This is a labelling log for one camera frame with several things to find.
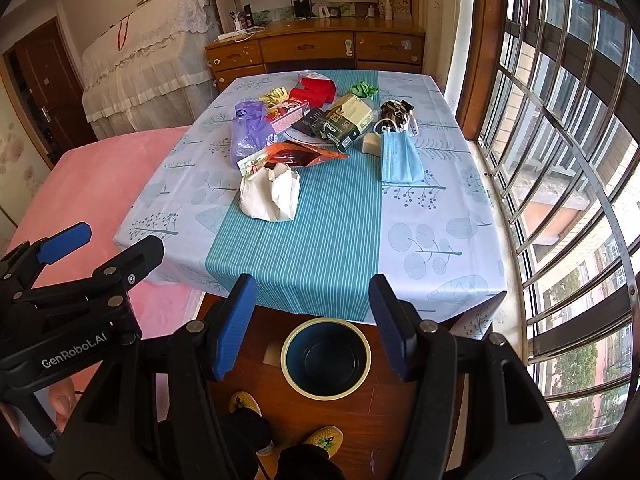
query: door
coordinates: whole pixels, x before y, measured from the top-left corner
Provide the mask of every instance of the door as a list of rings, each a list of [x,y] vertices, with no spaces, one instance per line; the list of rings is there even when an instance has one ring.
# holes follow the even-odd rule
[[[56,20],[15,44],[20,70],[62,152],[95,142],[82,108],[82,89],[71,68]]]

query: window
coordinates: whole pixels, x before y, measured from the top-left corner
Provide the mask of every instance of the window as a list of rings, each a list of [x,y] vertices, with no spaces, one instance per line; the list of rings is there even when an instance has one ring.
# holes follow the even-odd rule
[[[640,43],[616,0],[508,1],[479,143],[520,264],[530,373],[579,470],[628,398],[632,329],[606,308],[629,304],[640,271]],[[536,350],[554,330],[559,349]]]

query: purple plastic bag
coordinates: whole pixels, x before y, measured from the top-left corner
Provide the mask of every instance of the purple plastic bag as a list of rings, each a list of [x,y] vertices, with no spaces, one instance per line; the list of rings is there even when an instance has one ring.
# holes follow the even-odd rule
[[[236,118],[231,123],[231,160],[235,164],[277,142],[266,115],[267,106],[262,101],[240,101],[236,105]]]

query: human hand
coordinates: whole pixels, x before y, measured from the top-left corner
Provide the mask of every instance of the human hand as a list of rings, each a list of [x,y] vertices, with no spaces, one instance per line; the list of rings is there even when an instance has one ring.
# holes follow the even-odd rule
[[[60,431],[64,431],[69,417],[78,403],[71,378],[62,379],[49,387],[49,402],[56,411],[56,426]],[[14,433],[20,437],[18,418],[12,407],[0,402],[0,412],[4,415],[11,429],[14,430]]]

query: white fabric cover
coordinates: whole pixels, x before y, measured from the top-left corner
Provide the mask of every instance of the white fabric cover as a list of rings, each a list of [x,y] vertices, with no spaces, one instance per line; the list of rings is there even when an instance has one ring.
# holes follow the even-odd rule
[[[220,33],[213,0],[151,0],[128,20],[126,39],[124,18],[82,55],[99,139],[191,124],[217,95],[205,53]]]

